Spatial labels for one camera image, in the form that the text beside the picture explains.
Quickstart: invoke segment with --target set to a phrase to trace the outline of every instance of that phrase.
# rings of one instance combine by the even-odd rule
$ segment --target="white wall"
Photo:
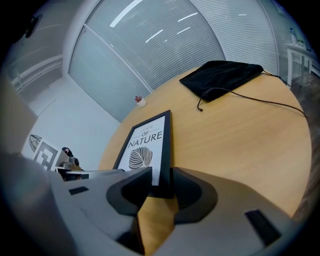
[[[57,147],[68,147],[84,170],[97,170],[102,154],[119,122],[85,93],[72,78],[60,78],[43,91],[30,107],[39,117],[31,134]],[[34,152],[26,138],[22,155]]]

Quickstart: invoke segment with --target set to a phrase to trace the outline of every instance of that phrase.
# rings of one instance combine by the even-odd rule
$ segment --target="metal frame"
[[[125,142],[119,152],[118,157],[114,163],[113,169],[118,169],[122,156],[127,148],[127,145],[134,133],[136,128],[143,126],[147,123],[150,123],[156,119],[165,117],[164,119],[164,129],[163,129],[163,142],[162,142],[162,155],[161,155],[161,167],[160,167],[160,177],[159,185],[152,186],[149,197],[155,198],[173,198],[173,147],[172,147],[172,122],[171,117],[172,113],[170,110],[167,110],[163,113],[160,113],[148,120],[145,120],[141,123],[133,126],[125,139]]]

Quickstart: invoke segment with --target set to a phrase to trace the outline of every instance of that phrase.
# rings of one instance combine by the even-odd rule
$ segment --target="small red object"
[[[136,101],[137,103],[139,103],[141,100],[142,100],[142,97],[141,97],[141,96],[135,96],[135,101]]]

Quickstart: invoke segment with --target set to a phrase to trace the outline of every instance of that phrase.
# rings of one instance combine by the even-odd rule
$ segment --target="round table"
[[[107,145],[99,169],[112,169],[132,128],[164,111],[172,112],[173,166],[246,184],[290,217],[303,198],[311,168],[311,139],[298,111],[227,93],[203,102],[179,82],[194,69],[164,83],[123,120]],[[234,90],[301,109],[278,78],[260,75]],[[146,255],[173,230],[176,199],[148,197],[138,213]]]

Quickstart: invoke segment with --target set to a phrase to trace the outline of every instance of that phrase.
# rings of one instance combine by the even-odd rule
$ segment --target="black pouch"
[[[228,91],[208,91],[210,88],[232,91],[260,75],[263,70],[262,66],[256,64],[214,60],[208,61],[179,81],[200,98],[211,102]]]

